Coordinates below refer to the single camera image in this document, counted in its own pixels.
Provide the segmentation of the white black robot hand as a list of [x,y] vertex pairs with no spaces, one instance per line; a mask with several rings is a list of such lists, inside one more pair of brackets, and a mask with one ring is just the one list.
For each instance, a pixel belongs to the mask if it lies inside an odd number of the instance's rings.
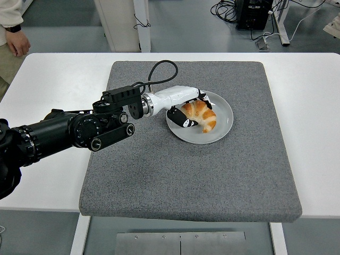
[[216,114],[208,95],[194,87],[174,86],[155,94],[146,93],[148,114],[167,110],[167,117],[176,125],[188,128],[196,125],[210,132],[216,125]]

